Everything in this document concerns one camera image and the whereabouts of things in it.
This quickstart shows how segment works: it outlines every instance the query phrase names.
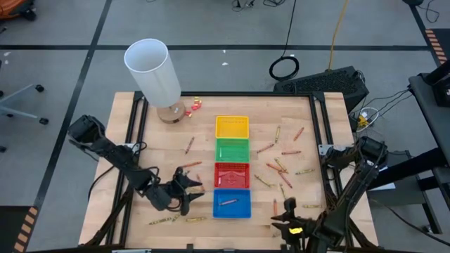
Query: lamp base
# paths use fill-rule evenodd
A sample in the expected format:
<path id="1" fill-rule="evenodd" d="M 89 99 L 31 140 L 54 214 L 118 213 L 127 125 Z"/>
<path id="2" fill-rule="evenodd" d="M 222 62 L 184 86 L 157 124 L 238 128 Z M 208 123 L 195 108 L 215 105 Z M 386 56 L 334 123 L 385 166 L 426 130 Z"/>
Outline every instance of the lamp base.
<path id="1" fill-rule="evenodd" d="M 186 107 L 183 102 L 178 101 L 168 108 L 157 108 L 156 112 L 164 123 L 173 124 L 183 119 L 186 113 Z"/>

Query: yellow tray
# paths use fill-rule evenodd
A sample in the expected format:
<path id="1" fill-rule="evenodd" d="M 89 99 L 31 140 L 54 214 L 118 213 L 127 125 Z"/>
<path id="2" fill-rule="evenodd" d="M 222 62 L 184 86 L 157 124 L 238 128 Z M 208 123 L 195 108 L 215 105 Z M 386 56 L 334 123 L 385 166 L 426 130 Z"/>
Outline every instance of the yellow tray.
<path id="1" fill-rule="evenodd" d="M 217 116 L 216 138 L 248 138 L 247 116 Z"/>

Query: blue tray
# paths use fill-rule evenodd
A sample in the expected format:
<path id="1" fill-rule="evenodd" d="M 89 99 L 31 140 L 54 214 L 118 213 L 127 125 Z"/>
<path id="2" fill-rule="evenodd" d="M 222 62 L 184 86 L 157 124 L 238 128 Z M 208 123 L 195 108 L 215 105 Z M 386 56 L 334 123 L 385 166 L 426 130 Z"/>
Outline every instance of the blue tray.
<path id="1" fill-rule="evenodd" d="M 237 199 L 238 201 L 228 205 L 219 205 L 220 203 L 233 199 Z M 215 189 L 212 216 L 221 219 L 251 218 L 252 202 L 250 200 L 250 190 Z"/>

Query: red tray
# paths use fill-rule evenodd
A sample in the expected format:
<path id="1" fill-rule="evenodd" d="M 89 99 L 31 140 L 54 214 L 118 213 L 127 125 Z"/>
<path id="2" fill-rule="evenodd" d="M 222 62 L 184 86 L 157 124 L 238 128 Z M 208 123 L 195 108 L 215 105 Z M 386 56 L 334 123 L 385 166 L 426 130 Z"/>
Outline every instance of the red tray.
<path id="1" fill-rule="evenodd" d="M 241 188 L 250 187 L 250 164 L 216 162 L 214 165 L 215 188 Z"/>

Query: green tray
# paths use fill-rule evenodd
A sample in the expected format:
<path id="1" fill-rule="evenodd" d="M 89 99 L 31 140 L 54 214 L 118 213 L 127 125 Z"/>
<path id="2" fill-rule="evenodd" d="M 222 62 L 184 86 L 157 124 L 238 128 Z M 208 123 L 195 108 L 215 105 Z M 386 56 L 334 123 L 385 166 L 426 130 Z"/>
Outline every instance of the green tray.
<path id="1" fill-rule="evenodd" d="M 218 138 L 216 140 L 216 162 L 249 162 L 248 139 Z"/>

